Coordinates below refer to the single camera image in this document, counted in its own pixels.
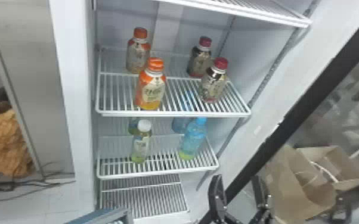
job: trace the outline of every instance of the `open refrigerator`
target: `open refrigerator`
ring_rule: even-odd
[[[236,180],[259,146],[359,28],[359,2],[269,0],[50,0],[75,178],[85,211],[128,208],[135,223],[197,223],[209,211],[208,186]],[[165,61],[160,108],[134,105],[137,76],[125,69],[135,27],[151,56]],[[194,92],[189,52],[200,36],[229,60],[215,104]],[[193,106],[185,110],[185,101]],[[151,155],[134,164],[131,117],[152,122]],[[173,117],[207,117],[196,158],[178,157]]]

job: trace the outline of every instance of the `cardboard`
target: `cardboard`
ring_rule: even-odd
[[[308,160],[327,169],[338,180],[335,189],[347,191],[359,186],[359,170],[339,146],[298,148]]]
[[[273,196],[274,215],[286,223],[303,223],[335,205],[334,186],[289,146],[266,164],[265,181]]]

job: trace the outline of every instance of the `black door frame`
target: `black door frame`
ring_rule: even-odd
[[[359,29],[341,49],[333,61],[326,67],[319,78],[299,99],[293,108],[285,115],[283,122],[260,145],[257,153],[241,170],[230,186],[225,190],[228,203],[249,183],[252,176],[256,175],[286,143],[292,134],[312,114],[316,108],[327,98],[338,84],[359,63]],[[208,211],[199,224],[211,223],[211,214]]]

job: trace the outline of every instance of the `tiled floor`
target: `tiled floor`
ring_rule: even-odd
[[[13,197],[36,189],[17,188],[0,193],[0,198]],[[36,192],[11,201],[0,202],[0,224],[65,223],[83,215],[75,183]]]

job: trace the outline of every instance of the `bottle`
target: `bottle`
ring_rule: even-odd
[[[193,98],[193,93],[191,91],[187,91],[186,94],[190,97]],[[182,103],[182,108],[186,111],[187,108],[189,109],[191,107],[191,103],[188,100],[185,100]],[[172,123],[171,123],[171,129],[175,132],[175,133],[180,133],[180,134],[184,134],[185,130],[188,126],[188,124],[193,120],[192,117],[174,117],[174,119],[172,119]]]
[[[171,129],[175,133],[184,134],[191,121],[192,117],[174,117],[174,119],[172,119]]]
[[[204,102],[215,103],[221,97],[228,79],[227,67],[227,59],[218,57],[214,65],[206,69],[199,86],[199,96]]]
[[[135,105],[143,110],[156,110],[160,106],[166,88],[163,69],[161,58],[149,58],[147,68],[139,74]]]
[[[148,120],[138,122],[138,132],[132,139],[131,160],[134,163],[143,163],[150,154],[151,123]]]
[[[150,44],[147,42],[147,29],[136,27],[134,37],[128,41],[126,50],[126,69],[139,74],[145,69],[147,59],[150,55]]]
[[[212,39],[201,36],[199,46],[194,46],[191,51],[191,58],[188,62],[187,73],[191,77],[202,77],[211,64],[212,52],[209,47]]]
[[[206,136],[205,117],[198,117],[187,126],[184,140],[179,148],[178,155],[183,160],[191,160],[197,154]]]
[[[136,133],[138,133],[138,123],[139,123],[139,117],[131,117],[129,119],[129,123],[128,123],[128,132],[131,135],[135,135]]]

